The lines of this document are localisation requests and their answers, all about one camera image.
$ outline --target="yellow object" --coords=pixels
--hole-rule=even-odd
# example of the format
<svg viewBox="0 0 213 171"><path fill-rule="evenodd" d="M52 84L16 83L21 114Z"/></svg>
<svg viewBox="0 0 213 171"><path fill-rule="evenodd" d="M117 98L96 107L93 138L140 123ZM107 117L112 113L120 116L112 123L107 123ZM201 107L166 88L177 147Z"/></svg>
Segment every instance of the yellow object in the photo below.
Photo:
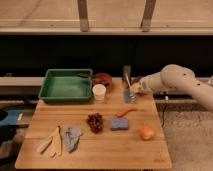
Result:
<svg viewBox="0 0 213 171"><path fill-rule="evenodd" d="M150 140L154 136L154 131L148 125L140 129L140 136L143 140Z"/></svg>
<svg viewBox="0 0 213 171"><path fill-rule="evenodd" d="M139 83L134 83L131 85L131 91L133 93L140 93L141 89L140 89L140 84Z"/></svg>

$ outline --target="toy food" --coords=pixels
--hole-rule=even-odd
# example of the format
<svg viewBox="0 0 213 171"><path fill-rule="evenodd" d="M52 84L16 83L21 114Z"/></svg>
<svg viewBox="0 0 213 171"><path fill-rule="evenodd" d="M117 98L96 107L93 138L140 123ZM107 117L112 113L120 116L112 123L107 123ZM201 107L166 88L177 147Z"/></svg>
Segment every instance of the toy food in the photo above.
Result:
<svg viewBox="0 0 213 171"><path fill-rule="evenodd" d="M143 140L150 140L153 136L154 136L154 131L152 128L150 128L148 125L144 125L141 129L140 129L140 137Z"/></svg>

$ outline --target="blue object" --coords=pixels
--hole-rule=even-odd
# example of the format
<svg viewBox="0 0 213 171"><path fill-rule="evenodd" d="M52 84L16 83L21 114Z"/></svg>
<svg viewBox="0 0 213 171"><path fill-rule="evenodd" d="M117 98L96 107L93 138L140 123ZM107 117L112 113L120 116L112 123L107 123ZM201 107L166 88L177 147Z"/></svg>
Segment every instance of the blue object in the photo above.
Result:
<svg viewBox="0 0 213 171"><path fill-rule="evenodd" d="M0 126L16 125L18 116L21 113L21 111L20 110L8 110L7 113L8 113L7 117L0 121Z"/></svg>
<svg viewBox="0 0 213 171"><path fill-rule="evenodd" d="M127 130L129 128L128 119L127 118L118 118L113 117L110 119L110 129L112 131L116 130Z"/></svg>

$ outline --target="blue sponge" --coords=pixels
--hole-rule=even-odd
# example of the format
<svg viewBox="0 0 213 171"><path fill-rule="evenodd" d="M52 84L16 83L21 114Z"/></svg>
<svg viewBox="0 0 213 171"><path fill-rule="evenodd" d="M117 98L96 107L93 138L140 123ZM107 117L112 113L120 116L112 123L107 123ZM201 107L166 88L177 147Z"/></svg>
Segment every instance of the blue sponge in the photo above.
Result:
<svg viewBox="0 0 213 171"><path fill-rule="evenodd" d="M129 128L129 123L127 118L118 118L118 117L113 117L110 119L110 129L112 131L116 130L128 130Z"/></svg>

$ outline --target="cable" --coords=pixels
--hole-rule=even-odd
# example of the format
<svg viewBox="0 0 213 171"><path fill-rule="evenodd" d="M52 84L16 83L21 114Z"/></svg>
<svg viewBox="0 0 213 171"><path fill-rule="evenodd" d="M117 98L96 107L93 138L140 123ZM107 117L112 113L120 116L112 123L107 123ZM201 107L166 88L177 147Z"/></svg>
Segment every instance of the cable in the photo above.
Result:
<svg viewBox="0 0 213 171"><path fill-rule="evenodd" d="M165 123L165 111L167 109L167 101L169 100L169 97L168 96L165 96L165 106L162 110L162 124L161 124L161 127L163 128L164 127L164 123Z"/></svg>
<svg viewBox="0 0 213 171"><path fill-rule="evenodd" d="M163 108L163 111L162 111L162 128L164 127L164 123L165 123L165 111L166 111L166 108L167 108L167 103L165 104L164 108Z"/></svg>

